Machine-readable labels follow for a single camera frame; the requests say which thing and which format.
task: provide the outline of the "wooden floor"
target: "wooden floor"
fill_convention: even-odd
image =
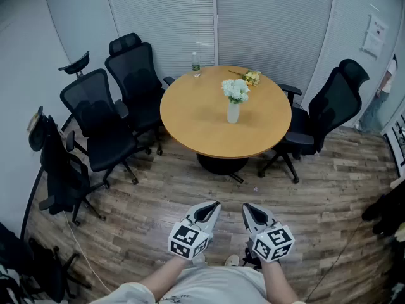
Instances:
[[[75,122],[66,132],[72,129],[85,145]],[[163,152],[158,156],[153,148],[150,155],[142,152],[128,159],[138,185],[131,184],[119,165],[109,178],[111,188],[102,187],[89,195],[90,202],[107,216],[105,222],[82,206],[80,227],[70,224],[93,269],[110,289],[139,281],[169,259],[166,249],[173,224],[191,205],[203,201],[218,200],[223,206],[213,243],[205,251],[208,263],[221,265],[232,253],[242,257],[248,235],[240,211],[243,202],[249,201],[272,210],[296,238],[282,267],[302,300],[336,261],[356,228],[345,252],[308,303],[372,304],[387,299],[383,273],[390,267],[389,240],[374,235],[370,223],[359,226],[362,211],[397,178],[381,137],[335,130],[320,154],[293,160],[298,184],[292,183],[282,161],[269,168],[265,178],[257,178],[258,168],[271,152],[249,159],[239,172],[245,179],[243,184],[205,171],[193,152],[167,134],[163,136]],[[91,180],[100,181],[102,174],[92,174]],[[25,237],[33,236],[50,248],[59,246],[66,260],[78,246],[63,213],[52,216],[38,209],[38,203],[47,197],[46,179],[44,174],[37,188]],[[67,213],[67,217],[70,220],[72,215]],[[78,289],[79,299],[72,302],[89,302],[106,294],[84,258],[77,260],[73,270],[85,276],[93,288]]]

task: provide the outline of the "standing person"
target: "standing person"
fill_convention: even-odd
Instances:
[[[188,264],[174,256],[140,282],[122,284],[92,304],[304,304],[278,262],[261,261],[263,273],[238,267],[237,255],[224,267],[184,269]]]
[[[388,70],[384,75],[380,87],[378,87],[377,92],[375,93],[373,101],[370,103],[367,110],[359,120],[359,123],[356,124],[356,128],[360,132],[370,132],[373,130],[375,117],[381,105],[388,99],[392,81],[394,81],[397,69],[398,69],[398,61],[396,56],[394,55],[393,59],[390,61]]]

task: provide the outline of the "table top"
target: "table top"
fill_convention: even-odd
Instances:
[[[240,104],[238,122],[227,121],[228,98],[222,81],[246,73],[239,66],[210,66],[200,77],[192,72],[178,78],[163,95],[163,125],[179,143],[213,158],[247,158],[276,145],[291,122],[290,103],[281,88],[264,75],[250,88],[249,100]]]

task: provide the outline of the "flower vase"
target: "flower vase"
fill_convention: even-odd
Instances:
[[[239,118],[239,104],[229,102],[228,105],[228,122],[234,124]]]

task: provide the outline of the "water bottle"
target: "water bottle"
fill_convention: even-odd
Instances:
[[[192,53],[191,65],[192,65],[193,76],[199,77],[200,76],[200,61],[198,60],[197,52]]]

